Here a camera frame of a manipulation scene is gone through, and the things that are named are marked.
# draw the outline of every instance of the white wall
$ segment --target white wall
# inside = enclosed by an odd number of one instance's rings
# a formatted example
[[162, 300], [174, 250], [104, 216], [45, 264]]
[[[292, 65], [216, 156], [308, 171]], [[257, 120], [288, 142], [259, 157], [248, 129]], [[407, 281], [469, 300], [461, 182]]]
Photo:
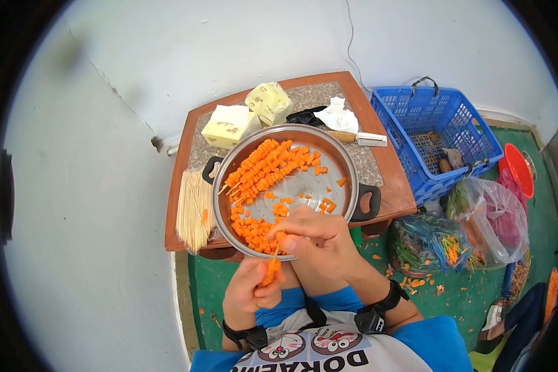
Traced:
[[[499, 0], [350, 0], [352, 56], [367, 86], [429, 74], [476, 107], [558, 129], [558, 92]], [[186, 114], [260, 82], [350, 70], [344, 0], [77, 0], [72, 33], [128, 104], [169, 144]]]
[[8, 121], [18, 315], [54, 370], [186, 371], [163, 244], [173, 159], [88, 61], [66, 68], [73, 46], [60, 21]]

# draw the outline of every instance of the peeler wooden handle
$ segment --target peeler wooden handle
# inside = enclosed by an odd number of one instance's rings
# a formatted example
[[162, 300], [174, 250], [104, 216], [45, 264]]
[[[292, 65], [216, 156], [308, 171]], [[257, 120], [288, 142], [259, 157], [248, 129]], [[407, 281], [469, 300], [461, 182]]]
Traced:
[[328, 135], [335, 137], [341, 142], [355, 142], [356, 136], [353, 133], [347, 131], [336, 131], [336, 130], [326, 130]]

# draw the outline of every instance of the potato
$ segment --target potato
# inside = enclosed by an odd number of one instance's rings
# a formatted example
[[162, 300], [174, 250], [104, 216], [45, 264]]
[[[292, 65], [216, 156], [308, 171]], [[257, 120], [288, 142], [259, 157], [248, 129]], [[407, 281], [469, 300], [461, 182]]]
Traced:
[[447, 159], [440, 159], [440, 173], [446, 173], [453, 170]]

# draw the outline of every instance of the red plastic bowl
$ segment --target red plastic bowl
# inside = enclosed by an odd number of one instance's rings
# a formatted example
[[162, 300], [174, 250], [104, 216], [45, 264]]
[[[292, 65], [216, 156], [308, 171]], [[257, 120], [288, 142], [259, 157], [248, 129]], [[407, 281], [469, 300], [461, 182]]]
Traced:
[[498, 161], [498, 172], [502, 173], [505, 168], [511, 171], [512, 177], [521, 185], [525, 197], [531, 199], [534, 192], [531, 171], [521, 151], [511, 144], [504, 146], [504, 157]]

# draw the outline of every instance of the granite tabletop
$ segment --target granite tabletop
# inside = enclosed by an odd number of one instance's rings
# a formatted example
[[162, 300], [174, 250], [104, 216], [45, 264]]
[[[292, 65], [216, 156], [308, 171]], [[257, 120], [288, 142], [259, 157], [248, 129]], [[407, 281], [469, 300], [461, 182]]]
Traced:
[[[345, 98], [345, 108], [351, 110], [351, 105], [347, 101], [345, 94], [341, 90], [338, 82], [327, 82], [320, 84], [304, 85], [291, 89], [286, 89], [287, 96], [293, 103], [294, 112], [297, 113], [306, 108], [317, 106], [328, 106], [332, 97]], [[201, 131], [209, 122], [213, 111], [199, 116], [194, 130], [194, 138], [192, 140], [192, 148], [190, 149], [190, 160], [188, 161], [188, 170], [204, 167], [207, 161], [214, 156], [224, 158], [230, 151], [213, 146], [209, 146]], [[357, 178], [360, 183], [371, 186], [384, 186], [380, 169], [376, 163], [376, 159], [368, 146], [359, 146], [356, 143], [343, 144], [349, 156], [356, 167]]]

